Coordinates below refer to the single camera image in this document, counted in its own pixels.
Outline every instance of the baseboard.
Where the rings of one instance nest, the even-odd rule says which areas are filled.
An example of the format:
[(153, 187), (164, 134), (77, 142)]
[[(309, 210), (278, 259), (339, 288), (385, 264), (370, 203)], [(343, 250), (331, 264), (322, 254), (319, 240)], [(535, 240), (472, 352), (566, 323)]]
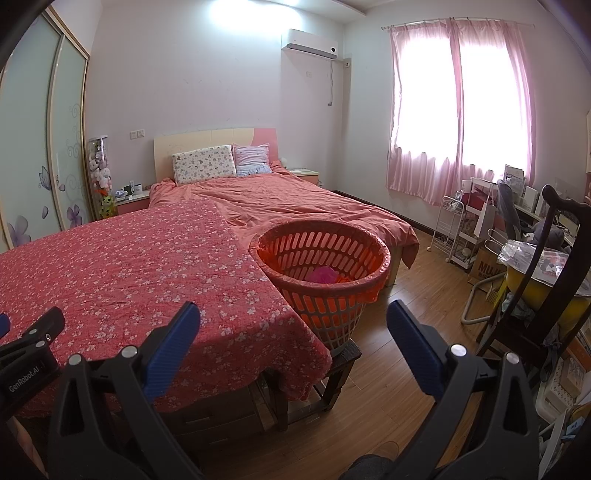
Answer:
[(432, 235), (434, 233), (433, 229), (429, 228), (427, 225), (423, 225), (422, 223), (416, 222), (415, 220), (413, 220), (411, 218), (407, 218), (404, 215), (400, 215), (399, 213), (394, 212), (393, 210), (388, 210), (387, 208), (384, 208), (380, 205), (376, 205), (375, 203), (371, 203), (371, 202), (368, 202), (367, 200), (360, 199), (359, 197), (356, 197), (355, 195), (350, 195), (349, 193), (341, 192), (340, 190), (333, 190), (333, 193), (336, 193), (338, 195), (341, 195), (343, 197), (347, 197), (347, 198), (350, 198), (353, 200), (357, 200), (358, 202), (364, 203), (366, 205), (371, 205), (372, 207), (381, 208), (382, 210), (386, 210), (386, 212), (396, 215), (398, 218), (409, 223), (410, 226), (412, 226), (413, 228), (416, 228), (417, 230), (428, 233), (429, 235)]

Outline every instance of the wall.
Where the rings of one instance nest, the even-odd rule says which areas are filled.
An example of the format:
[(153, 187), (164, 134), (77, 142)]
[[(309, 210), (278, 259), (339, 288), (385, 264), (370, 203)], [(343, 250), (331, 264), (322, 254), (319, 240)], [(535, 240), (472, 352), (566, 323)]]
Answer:
[(537, 107), (535, 187), (555, 178), (584, 192), (586, 115), (591, 76), (576, 47), (537, 0), (399, 0), (371, 9), (345, 31), (344, 158), (340, 190), (435, 227), (438, 208), (385, 186), (390, 136), (392, 56), (381, 27), (441, 17), (501, 18), (522, 29)]
[[(155, 181), (153, 139), (197, 130), (275, 127), (280, 157), (318, 169), (334, 187), (342, 64), (281, 50), (281, 30), (338, 40), (343, 27), (249, 0), (106, 4), (86, 89), (87, 137), (108, 135), (113, 185)], [(145, 129), (145, 138), (129, 132)]]
[(88, 51), (92, 51), (96, 27), (103, 5), (100, 0), (55, 0), (53, 8), (76, 39)]

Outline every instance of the sliding glass door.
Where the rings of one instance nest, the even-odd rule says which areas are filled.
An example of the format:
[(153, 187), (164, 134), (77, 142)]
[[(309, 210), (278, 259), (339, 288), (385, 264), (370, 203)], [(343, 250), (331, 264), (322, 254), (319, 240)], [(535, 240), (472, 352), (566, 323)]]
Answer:
[(0, 252), (92, 220), (81, 110), (87, 57), (50, 17), (0, 76)]
[(86, 59), (65, 40), (58, 58), (52, 83), (49, 139), (57, 203), (68, 229), (91, 220), (81, 134)]
[(61, 36), (39, 17), (14, 50), (0, 84), (0, 199), (17, 247), (60, 230), (47, 155), (47, 103)]

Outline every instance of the headboard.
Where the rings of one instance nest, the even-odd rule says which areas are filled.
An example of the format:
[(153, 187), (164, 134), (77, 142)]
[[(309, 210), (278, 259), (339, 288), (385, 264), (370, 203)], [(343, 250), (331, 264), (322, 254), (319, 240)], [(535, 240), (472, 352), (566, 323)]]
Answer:
[(269, 163), (279, 162), (277, 132), (274, 128), (233, 128), (228, 130), (203, 130), (186, 134), (164, 135), (154, 138), (154, 167), (156, 181), (173, 179), (171, 155), (199, 148), (232, 145), (241, 147), (269, 144)]

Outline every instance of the air conditioner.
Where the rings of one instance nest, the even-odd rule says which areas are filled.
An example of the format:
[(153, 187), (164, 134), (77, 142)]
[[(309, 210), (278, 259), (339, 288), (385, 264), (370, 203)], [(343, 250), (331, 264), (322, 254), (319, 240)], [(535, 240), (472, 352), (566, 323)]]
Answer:
[(339, 44), (335, 40), (319, 37), (311, 33), (290, 28), (281, 37), (281, 48), (284, 50), (299, 50), (334, 60), (339, 54)]

